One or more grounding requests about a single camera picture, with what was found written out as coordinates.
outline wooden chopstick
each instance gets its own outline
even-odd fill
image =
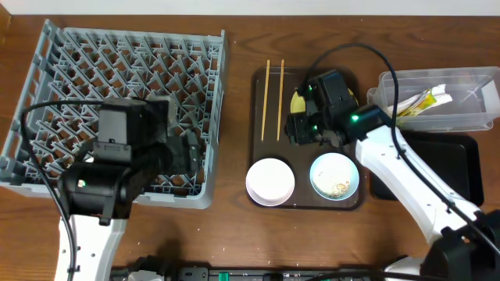
[[[281,75],[280,75],[280,103],[278,105],[278,131],[277,141],[280,141],[280,128],[281,128],[281,102],[283,99],[283,78],[284,78],[284,59],[281,59]]]
[[[267,69],[266,69],[266,87],[264,88],[264,108],[262,110],[262,135],[260,137],[261,141],[264,141],[264,128],[266,128],[266,110],[267,110],[267,89],[269,86],[269,68],[271,61],[267,60]]]

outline bowl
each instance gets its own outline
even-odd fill
[[[335,197],[324,192],[324,185],[330,181],[332,185],[337,183],[349,182],[349,189],[340,197]],[[317,186],[321,178],[321,187]],[[359,171],[354,162],[349,157],[339,153],[326,153],[318,157],[309,171],[309,179],[312,187],[321,196],[328,200],[341,201],[351,197],[359,185]]]
[[[295,177],[285,162],[265,158],[250,167],[245,183],[253,201],[273,207],[290,198],[295,188]]]

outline brown wooden surface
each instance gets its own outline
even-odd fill
[[[353,212],[291,211],[254,206],[245,195],[252,74],[271,59],[307,66],[340,43],[379,48],[399,69],[500,65],[500,19],[456,17],[208,17],[50,16],[60,27],[220,34],[230,42],[229,79],[220,129],[215,198],[206,210],[135,205],[115,264],[160,254],[215,266],[334,267],[379,265],[400,254],[423,255],[427,245],[398,202],[371,197]],[[5,139],[44,16],[14,16],[0,46],[0,140]],[[361,92],[386,71],[374,55],[349,50],[325,66],[348,66]],[[480,146],[484,210],[500,207],[500,122],[472,133]],[[47,199],[0,190],[0,279],[53,279],[58,215]]]

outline gray plastic crate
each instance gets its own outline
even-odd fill
[[[0,184],[28,197],[50,197],[20,147],[20,112],[53,100],[97,100],[168,95],[177,104],[177,134],[192,129],[204,144],[203,169],[159,175],[136,202],[178,208],[212,203],[219,152],[220,111],[228,63],[224,30],[218,36],[80,28],[45,21],[0,157]],[[30,142],[55,182],[81,144],[98,133],[93,105],[34,110]]]

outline white wall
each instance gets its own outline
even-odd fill
[[[500,16],[500,0],[0,0],[13,14]]]

